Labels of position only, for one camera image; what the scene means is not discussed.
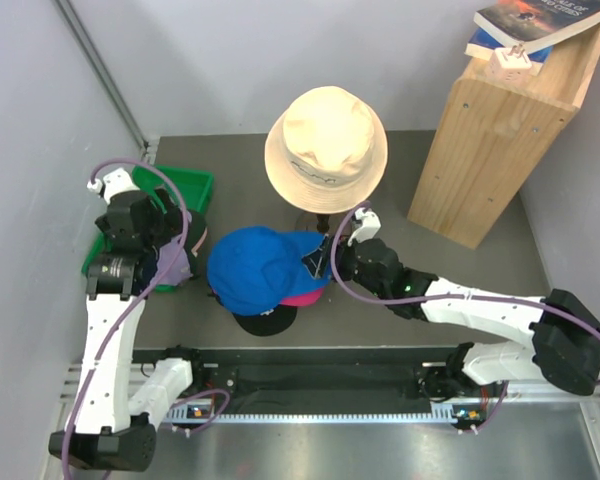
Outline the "magenta baseball cap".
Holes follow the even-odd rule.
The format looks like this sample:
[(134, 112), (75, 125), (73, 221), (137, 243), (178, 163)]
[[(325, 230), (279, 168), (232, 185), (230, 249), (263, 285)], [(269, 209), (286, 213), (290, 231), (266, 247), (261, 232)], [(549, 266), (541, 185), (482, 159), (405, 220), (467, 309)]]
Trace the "magenta baseball cap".
[(324, 287), (316, 289), (316, 290), (308, 292), (308, 293), (305, 293), (305, 294), (287, 297), (287, 298), (283, 299), (280, 302), (280, 304), (283, 306), (290, 306), (290, 307), (297, 307), (297, 308), (310, 306), (312, 304), (315, 304), (320, 299), (320, 297), (322, 296), (323, 293), (324, 293)]

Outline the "lavender baseball cap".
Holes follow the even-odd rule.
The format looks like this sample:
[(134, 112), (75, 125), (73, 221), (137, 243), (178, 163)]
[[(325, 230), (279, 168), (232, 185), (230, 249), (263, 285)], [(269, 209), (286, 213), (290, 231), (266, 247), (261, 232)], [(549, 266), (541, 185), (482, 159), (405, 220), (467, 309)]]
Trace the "lavender baseball cap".
[(157, 290), (178, 287), (193, 276), (189, 258), (178, 237), (159, 249), (156, 276), (161, 276)]

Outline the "blue baseball cap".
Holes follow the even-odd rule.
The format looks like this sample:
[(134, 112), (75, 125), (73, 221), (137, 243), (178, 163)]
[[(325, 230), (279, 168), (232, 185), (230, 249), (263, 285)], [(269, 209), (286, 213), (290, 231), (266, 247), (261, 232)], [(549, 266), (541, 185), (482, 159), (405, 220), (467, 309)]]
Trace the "blue baseball cap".
[(207, 261), (211, 290), (237, 292), (252, 288), (275, 296), (275, 304), (324, 287), (327, 278), (312, 278), (302, 263), (323, 237), (314, 232), (277, 232), (264, 226), (235, 230), (213, 247)]

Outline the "black baseball cap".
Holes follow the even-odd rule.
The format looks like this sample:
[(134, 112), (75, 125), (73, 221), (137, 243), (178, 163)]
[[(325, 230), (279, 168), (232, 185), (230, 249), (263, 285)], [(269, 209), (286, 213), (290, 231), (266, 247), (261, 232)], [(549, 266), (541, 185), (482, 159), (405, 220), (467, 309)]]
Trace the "black baseball cap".
[(287, 330), (296, 320), (298, 307), (275, 304), (275, 296), (247, 288), (237, 292), (215, 289), (210, 293), (247, 333), (267, 337)]

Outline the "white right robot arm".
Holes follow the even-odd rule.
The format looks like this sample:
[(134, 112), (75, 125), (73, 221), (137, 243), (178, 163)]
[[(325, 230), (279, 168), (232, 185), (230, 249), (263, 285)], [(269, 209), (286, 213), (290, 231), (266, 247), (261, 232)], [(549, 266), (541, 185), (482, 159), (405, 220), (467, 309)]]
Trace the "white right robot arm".
[(435, 396), (467, 396), (496, 382), (535, 380), (590, 396), (600, 384), (600, 322), (567, 291), (515, 297), (466, 287), (404, 266), (378, 238), (358, 242), (324, 236), (302, 261), (313, 278), (352, 281), (368, 291), (366, 302), (402, 318), (500, 338), (498, 344), (458, 345), (423, 381)]

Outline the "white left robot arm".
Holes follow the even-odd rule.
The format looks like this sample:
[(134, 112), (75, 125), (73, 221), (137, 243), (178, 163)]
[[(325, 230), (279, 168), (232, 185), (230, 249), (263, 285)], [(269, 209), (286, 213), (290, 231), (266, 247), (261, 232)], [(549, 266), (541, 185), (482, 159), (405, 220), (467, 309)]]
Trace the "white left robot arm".
[(96, 225), (104, 249), (87, 267), (87, 337), (78, 390), (65, 427), (51, 434), (49, 453), (63, 476), (75, 469), (142, 472), (151, 463), (157, 430), (182, 393), (206, 387), (194, 355), (158, 360), (135, 394), (129, 392), (136, 330), (147, 297), (168, 274), (189, 267), (189, 231), (202, 224), (174, 186), (147, 193), (135, 185), (104, 189), (106, 211)]

